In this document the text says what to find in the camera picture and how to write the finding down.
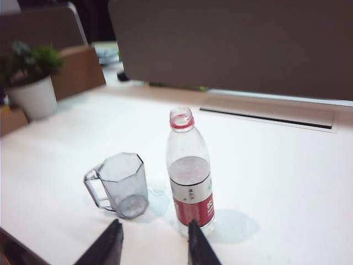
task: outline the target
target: water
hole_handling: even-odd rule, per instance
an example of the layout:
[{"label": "water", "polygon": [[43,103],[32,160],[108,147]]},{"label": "water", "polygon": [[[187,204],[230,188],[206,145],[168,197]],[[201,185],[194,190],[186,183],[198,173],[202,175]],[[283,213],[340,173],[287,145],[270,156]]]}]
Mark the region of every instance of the water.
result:
[{"label": "water", "polygon": [[148,203],[143,196],[131,195],[119,202],[117,208],[122,216],[132,219],[145,212]]},{"label": "water", "polygon": [[[187,156],[173,162],[168,168],[169,177],[180,185],[192,185],[204,181],[210,174],[209,163],[196,156]],[[201,227],[204,234],[208,234],[213,230],[215,216],[204,226]],[[179,230],[183,235],[187,235],[187,227],[180,222]]]}]

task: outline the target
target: white desk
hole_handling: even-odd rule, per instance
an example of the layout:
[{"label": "white desk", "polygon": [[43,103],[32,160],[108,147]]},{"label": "white desk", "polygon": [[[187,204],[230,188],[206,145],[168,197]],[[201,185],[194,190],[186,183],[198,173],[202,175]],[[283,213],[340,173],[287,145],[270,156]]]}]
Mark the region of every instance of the white desk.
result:
[{"label": "white desk", "polygon": [[210,96],[127,82],[62,100],[1,139],[1,227],[50,264],[74,263],[115,218],[96,208],[84,174],[137,152],[150,206],[121,220],[121,264],[186,264],[164,155],[169,111],[188,105],[210,152],[208,239],[223,264],[353,264],[351,112],[337,110],[330,133],[199,111]]}]

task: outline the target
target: bottle neck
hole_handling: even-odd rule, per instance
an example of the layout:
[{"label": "bottle neck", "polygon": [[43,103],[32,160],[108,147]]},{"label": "bottle neck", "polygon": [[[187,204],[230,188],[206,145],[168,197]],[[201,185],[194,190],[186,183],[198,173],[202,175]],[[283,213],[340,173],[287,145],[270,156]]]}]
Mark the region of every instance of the bottle neck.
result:
[{"label": "bottle neck", "polygon": [[182,129],[177,129],[177,128],[174,128],[174,127],[172,127],[171,126],[171,129],[173,130],[173,131],[175,131],[176,133],[184,133],[184,132],[187,132],[187,131],[190,131],[190,130],[192,130],[194,128],[194,125],[192,124],[192,125],[190,125],[190,126],[188,126],[188,127],[186,127],[186,128],[182,128]]}]

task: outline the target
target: red bottle cap ring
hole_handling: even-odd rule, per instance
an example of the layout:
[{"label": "red bottle cap ring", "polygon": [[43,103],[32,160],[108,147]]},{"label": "red bottle cap ring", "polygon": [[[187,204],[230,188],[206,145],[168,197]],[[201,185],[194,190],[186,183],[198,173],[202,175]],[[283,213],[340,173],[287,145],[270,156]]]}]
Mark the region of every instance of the red bottle cap ring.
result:
[{"label": "red bottle cap ring", "polygon": [[192,112],[187,107],[179,107],[172,109],[170,111],[170,125],[176,129],[184,129],[192,126],[194,122],[194,117]]}]

